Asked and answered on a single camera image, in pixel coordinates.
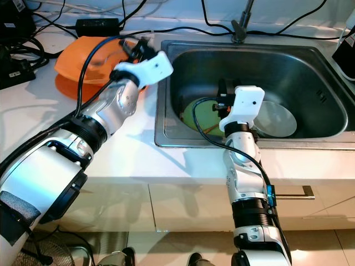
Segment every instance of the faucet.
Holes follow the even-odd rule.
[[[254,0],[248,0],[246,8],[242,13],[239,23],[234,19],[232,20],[232,27],[234,29],[234,35],[232,37],[232,42],[243,43],[246,38],[246,27],[248,26],[249,19],[251,17],[251,7],[253,6]]]

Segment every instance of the sink basin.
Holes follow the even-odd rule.
[[[155,128],[159,146],[209,145],[180,117],[192,101],[215,97],[220,79],[226,81],[228,93],[234,92],[236,83],[259,86],[265,91],[264,100],[281,104],[294,115],[294,134],[282,140],[261,137],[262,142],[274,141],[275,147],[280,141],[322,142],[355,128],[354,99],[316,48],[167,40],[162,50],[174,72],[159,83]]]

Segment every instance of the cabinet handle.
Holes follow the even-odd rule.
[[[302,186],[305,194],[295,194],[295,195],[276,195],[277,200],[315,200],[315,194],[312,191],[311,186]]]

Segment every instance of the white countertop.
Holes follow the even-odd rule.
[[[158,48],[163,39],[229,42],[230,37],[201,34],[156,34]],[[59,33],[43,33],[45,49],[56,52],[71,41]],[[336,42],[285,37],[247,37],[246,43],[305,45],[317,47],[332,63]],[[33,81],[0,90],[0,160],[38,131],[74,110],[75,101],[55,87],[55,61],[40,68]],[[345,81],[355,92],[355,86]],[[135,115],[95,154],[87,168],[94,183],[203,183],[224,184],[223,149],[162,148],[154,143],[157,85],[139,95]],[[262,149],[262,163],[274,184],[313,185],[355,183],[355,152]]]

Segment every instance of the robotic arm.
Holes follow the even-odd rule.
[[[165,53],[156,53],[144,42],[138,42],[133,50],[124,49],[131,62],[137,58],[140,62],[118,64],[110,75],[113,82],[96,102],[11,163],[0,165],[1,266],[13,263],[38,223],[65,214],[87,180],[84,170],[94,154],[135,113],[139,90],[173,72]],[[237,88],[233,108],[220,122],[226,144],[256,161],[260,160],[260,153],[249,126],[252,127],[263,95],[262,89],[254,86]],[[279,227],[274,226],[278,220],[272,186],[264,182],[262,173],[249,159],[226,150],[224,161],[236,227],[234,242],[240,249],[234,254],[232,265],[291,265],[286,240]],[[48,259],[39,250],[37,253],[39,259]]]

